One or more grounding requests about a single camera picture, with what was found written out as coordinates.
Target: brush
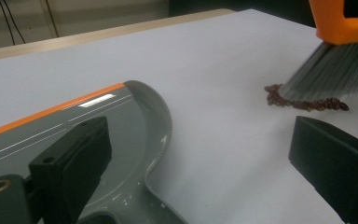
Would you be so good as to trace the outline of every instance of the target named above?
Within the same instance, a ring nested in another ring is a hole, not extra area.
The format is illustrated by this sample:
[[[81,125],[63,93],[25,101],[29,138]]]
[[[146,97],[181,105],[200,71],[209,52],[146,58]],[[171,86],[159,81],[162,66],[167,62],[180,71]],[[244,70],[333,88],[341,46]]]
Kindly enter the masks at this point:
[[[279,89],[290,101],[318,101],[358,92],[358,18],[345,18],[344,0],[310,0],[324,42]]]

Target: orange stripe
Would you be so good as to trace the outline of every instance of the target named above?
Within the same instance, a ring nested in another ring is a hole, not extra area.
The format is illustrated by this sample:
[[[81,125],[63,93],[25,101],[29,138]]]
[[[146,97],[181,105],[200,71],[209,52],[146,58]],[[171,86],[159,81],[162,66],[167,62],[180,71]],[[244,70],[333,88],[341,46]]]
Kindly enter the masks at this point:
[[[0,133],[7,132],[8,130],[17,128],[17,127],[19,127],[19,126],[21,126],[23,124],[26,124],[28,122],[31,122],[33,120],[40,119],[40,118],[45,117],[45,116],[47,116],[49,114],[52,114],[54,112],[57,112],[57,111],[62,110],[62,109],[65,109],[66,107],[69,107],[69,106],[72,106],[72,105],[77,105],[77,104],[79,104],[79,103],[81,103],[83,101],[87,101],[90,98],[96,97],[98,95],[104,94],[104,93],[109,92],[109,91],[116,90],[116,89],[121,88],[121,87],[124,87],[124,85],[122,83],[118,83],[116,85],[106,87],[106,88],[101,89],[99,91],[89,93],[87,95],[81,96],[79,98],[76,98],[74,100],[68,101],[66,103],[53,106],[52,108],[42,110],[42,111],[40,111],[40,112],[38,112],[36,114],[33,114],[31,116],[28,116],[28,117],[25,117],[23,119],[13,121],[13,122],[11,122],[9,124],[1,126],[0,127]]]

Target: glossy surface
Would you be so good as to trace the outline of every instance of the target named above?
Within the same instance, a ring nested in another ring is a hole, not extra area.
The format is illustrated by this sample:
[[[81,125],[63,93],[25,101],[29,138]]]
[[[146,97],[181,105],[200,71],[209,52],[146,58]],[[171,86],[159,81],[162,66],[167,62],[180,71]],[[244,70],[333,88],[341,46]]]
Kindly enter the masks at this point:
[[[80,102],[1,133],[0,175],[17,174],[25,178],[29,175],[30,160],[72,127],[84,120],[106,117],[112,160],[81,216],[104,211],[115,217],[115,223],[186,223],[148,184],[150,172],[171,141],[170,111],[158,93],[145,84],[129,81],[124,85],[93,97],[113,95],[97,104],[85,107]],[[111,221],[95,217],[87,223],[94,222]]]

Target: black block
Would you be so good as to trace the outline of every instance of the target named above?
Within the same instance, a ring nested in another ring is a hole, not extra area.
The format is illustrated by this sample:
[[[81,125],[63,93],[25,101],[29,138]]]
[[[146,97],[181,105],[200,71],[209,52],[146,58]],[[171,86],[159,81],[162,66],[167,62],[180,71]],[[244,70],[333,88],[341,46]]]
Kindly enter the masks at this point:
[[[76,223],[112,157],[106,118],[75,126],[29,165],[45,224]]]
[[[317,119],[296,118],[289,160],[345,223],[358,224],[358,139]]]
[[[0,176],[0,224],[34,223],[24,181],[19,175]]]

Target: coffee beans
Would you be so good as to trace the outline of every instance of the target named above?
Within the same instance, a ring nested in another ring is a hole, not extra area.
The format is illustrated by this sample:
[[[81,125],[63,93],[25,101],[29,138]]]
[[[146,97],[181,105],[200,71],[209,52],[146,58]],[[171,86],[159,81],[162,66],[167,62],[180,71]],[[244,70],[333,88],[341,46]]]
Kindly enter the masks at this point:
[[[274,84],[271,86],[264,87],[264,90],[268,92],[267,102],[268,105],[277,105],[277,106],[292,106],[296,109],[308,110],[316,109],[318,111],[323,111],[325,109],[334,109],[334,110],[345,110],[348,111],[350,108],[338,98],[327,98],[325,100],[307,102],[307,101],[288,101],[283,99],[279,93],[278,89],[283,84]]]

